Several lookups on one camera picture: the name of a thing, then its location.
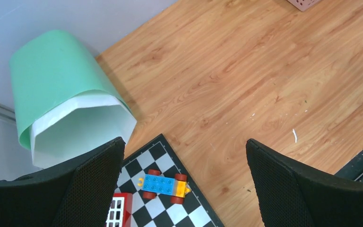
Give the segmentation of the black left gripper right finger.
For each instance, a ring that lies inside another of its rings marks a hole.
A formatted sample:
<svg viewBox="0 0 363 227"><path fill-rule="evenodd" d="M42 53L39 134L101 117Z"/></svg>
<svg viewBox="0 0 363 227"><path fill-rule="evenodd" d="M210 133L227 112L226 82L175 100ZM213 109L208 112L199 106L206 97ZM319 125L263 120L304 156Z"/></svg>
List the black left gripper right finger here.
<svg viewBox="0 0 363 227"><path fill-rule="evenodd" d="M248 166L267 227L363 227L363 183L320 171L254 139Z"/></svg>

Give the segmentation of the black white checkerboard mat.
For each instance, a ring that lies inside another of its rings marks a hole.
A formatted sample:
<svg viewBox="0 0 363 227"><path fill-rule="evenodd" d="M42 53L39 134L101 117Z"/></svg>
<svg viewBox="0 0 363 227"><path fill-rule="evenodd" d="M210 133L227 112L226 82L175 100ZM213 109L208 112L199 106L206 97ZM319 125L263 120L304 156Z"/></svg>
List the black white checkerboard mat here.
<svg viewBox="0 0 363 227"><path fill-rule="evenodd" d="M186 179L187 194L176 198L168 191L146 192L140 179L150 171L174 180ZM124 159L114 192L126 193L131 199L130 227L224 226L163 134Z"/></svg>

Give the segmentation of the blue yellow toy car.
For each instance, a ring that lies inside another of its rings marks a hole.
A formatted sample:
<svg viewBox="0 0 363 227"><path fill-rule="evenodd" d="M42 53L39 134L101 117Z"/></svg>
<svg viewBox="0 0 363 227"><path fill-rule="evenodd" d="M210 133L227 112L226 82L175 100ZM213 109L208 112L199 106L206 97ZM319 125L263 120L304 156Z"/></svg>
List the blue yellow toy car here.
<svg viewBox="0 0 363 227"><path fill-rule="evenodd" d="M138 186L143 191L142 197L154 199L158 194L170 196L171 204L183 204L184 198L191 192L187 184L187 175L175 174L174 178L160 175L159 170L149 169L144 177L139 178Z"/></svg>

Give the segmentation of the mint green trash bin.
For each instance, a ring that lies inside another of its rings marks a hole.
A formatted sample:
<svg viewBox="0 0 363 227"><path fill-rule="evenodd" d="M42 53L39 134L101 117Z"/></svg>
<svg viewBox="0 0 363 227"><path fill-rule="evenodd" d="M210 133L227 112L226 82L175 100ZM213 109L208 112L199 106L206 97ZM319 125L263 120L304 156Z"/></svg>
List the mint green trash bin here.
<svg viewBox="0 0 363 227"><path fill-rule="evenodd" d="M136 126L130 108L89 50L72 34L52 30L9 61L18 141L33 165L49 168Z"/></svg>

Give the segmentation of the red white toy block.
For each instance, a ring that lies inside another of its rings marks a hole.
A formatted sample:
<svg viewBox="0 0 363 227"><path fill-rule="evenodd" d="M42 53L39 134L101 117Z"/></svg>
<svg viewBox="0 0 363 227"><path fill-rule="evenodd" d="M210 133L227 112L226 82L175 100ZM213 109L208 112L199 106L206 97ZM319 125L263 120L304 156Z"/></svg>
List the red white toy block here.
<svg viewBox="0 0 363 227"><path fill-rule="evenodd" d="M132 212L132 194L114 193L110 203L106 227L130 227Z"/></svg>

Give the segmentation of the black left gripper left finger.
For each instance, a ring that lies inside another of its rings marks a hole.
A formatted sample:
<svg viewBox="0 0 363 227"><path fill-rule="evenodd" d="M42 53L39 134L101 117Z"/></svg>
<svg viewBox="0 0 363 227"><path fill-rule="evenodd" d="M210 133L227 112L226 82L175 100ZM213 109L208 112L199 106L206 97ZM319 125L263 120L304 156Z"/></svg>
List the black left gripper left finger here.
<svg viewBox="0 0 363 227"><path fill-rule="evenodd" d="M121 172L117 137L13 181L0 180L0 227L103 227Z"/></svg>

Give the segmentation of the pink perforated plastic basket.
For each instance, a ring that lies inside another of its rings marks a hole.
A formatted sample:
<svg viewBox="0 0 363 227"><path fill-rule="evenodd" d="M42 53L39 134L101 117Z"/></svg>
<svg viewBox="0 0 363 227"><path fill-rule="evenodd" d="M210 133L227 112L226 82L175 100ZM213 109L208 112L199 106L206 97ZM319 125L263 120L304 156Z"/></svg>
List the pink perforated plastic basket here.
<svg viewBox="0 0 363 227"><path fill-rule="evenodd" d="M310 7L320 2L320 0L287 0L287 1L291 3L293 6L295 6L297 9L299 9L301 12L306 11Z"/></svg>

